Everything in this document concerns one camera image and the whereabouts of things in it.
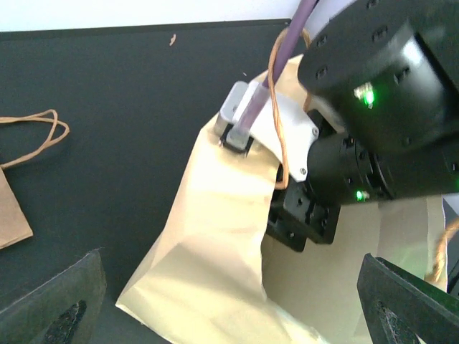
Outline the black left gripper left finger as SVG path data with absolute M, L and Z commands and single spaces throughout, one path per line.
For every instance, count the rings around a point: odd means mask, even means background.
M 88 343 L 107 282 L 98 249 L 35 282 L 1 293 L 2 343 Z

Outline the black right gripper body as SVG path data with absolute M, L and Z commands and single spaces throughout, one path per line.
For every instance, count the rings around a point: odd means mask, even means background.
M 318 140 L 308 154 L 308 175 L 274 191 L 267 235 L 295 252 L 307 240 L 333 242 L 341 207 L 458 192 L 458 135 L 419 150 L 379 156 L 348 133 L 314 118 Z

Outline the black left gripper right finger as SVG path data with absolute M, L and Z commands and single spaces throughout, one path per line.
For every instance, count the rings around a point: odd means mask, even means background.
M 458 342 L 458 298 L 391 262 L 366 254 L 357 289 L 373 343 Z

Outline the cream paper bag with handles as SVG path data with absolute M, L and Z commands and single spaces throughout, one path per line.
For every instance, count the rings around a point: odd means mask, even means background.
M 248 154 L 220 143 L 215 115 L 199 132 L 166 225 L 116 305 L 172 343 L 373 343 L 357 281 L 366 254 L 447 292 L 443 196 L 341 207 L 331 244 L 295 252 L 267 235 L 274 191 L 290 178 L 276 93 L 322 110 L 290 59 L 268 92 L 278 160 L 254 139 Z

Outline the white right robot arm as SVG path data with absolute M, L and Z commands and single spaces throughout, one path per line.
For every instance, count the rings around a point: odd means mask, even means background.
M 290 178 L 272 238 L 302 252 L 332 243 L 343 205 L 458 191 L 456 1 L 355 1 L 297 77 L 325 108 L 283 123 Z

